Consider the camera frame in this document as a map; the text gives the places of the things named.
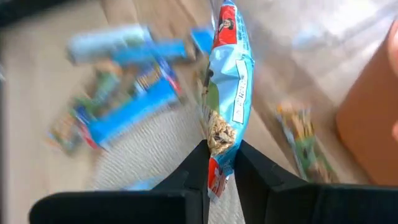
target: floor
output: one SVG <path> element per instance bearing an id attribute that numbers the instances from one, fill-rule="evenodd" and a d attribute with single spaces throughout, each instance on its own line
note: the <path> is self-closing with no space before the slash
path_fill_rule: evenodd
<path id="1" fill-rule="evenodd" d="M 393 0 L 306 0 L 289 1 L 286 8 L 286 2 L 245 1 L 241 6 L 238 1 L 257 65 L 254 110 L 245 139 L 295 173 L 292 153 L 272 110 L 286 98 L 307 102 L 339 180 L 367 184 L 366 175 L 334 133 L 333 114 L 383 39 L 392 20 L 390 10 L 397 5 Z M 352 23 L 346 21 L 347 15 Z M 6 223 L 27 223 L 29 208 L 45 195 L 87 189 L 101 156 L 83 148 L 67 157 L 44 143 L 49 124 L 91 73 L 89 65 L 74 67 L 65 59 L 67 40 L 79 32 L 132 22 L 149 24 L 157 37 L 184 37 L 189 28 L 207 24 L 210 18 L 207 2 L 199 0 L 77 1 L 2 33 Z M 189 85 L 190 77 L 184 79 Z"/>

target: visible granola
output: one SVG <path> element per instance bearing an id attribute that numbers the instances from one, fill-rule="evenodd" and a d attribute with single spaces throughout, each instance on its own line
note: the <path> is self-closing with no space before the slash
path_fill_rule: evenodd
<path id="1" fill-rule="evenodd" d="M 236 131 L 220 116 L 212 111 L 208 122 L 207 143 L 212 156 L 224 153 L 236 140 Z"/>

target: snack bar wrapper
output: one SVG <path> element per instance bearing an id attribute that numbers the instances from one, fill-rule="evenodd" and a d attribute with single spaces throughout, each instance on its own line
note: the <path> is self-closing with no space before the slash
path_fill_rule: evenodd
<path id="1" fill-rule="evenodd" d="M 201 121 L 211 151 L 208 195 L 216 201 L 233 173 L 250 116 L 253 68 L 248 34 L 235 4 L 225 1 L 209 64 L 199 86 Z"/>
<path id="2" fill-rule="evenodd" d="M 284 102 L 278 106 L 276 116 L 292 147 L 301 177 L 316 183 L 337 182 L 336 174 L 320 150 L 311 122 L 310 108 L 303 104 Z"/>

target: orange pot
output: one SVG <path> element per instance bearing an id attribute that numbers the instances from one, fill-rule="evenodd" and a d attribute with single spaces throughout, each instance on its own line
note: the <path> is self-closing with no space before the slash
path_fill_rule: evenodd
<path id="1" fill-rule="evenodd" d="M 341 140 L 375 184 L 398 185 L 398 22 L 341 104 Z"/>

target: white text on wrapper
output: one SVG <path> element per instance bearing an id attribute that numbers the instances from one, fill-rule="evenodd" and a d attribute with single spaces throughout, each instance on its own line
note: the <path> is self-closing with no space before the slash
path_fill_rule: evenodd
<path id="1" fill-rule="evenodd" d="M 238 69 L 239 83 L 234 101 L 232 120 L 243 124 L 244 102 L 246 101 L 246 90 L 248 88 L 248 69 L 244 60 L 237 60 L 236 68 Z"/>

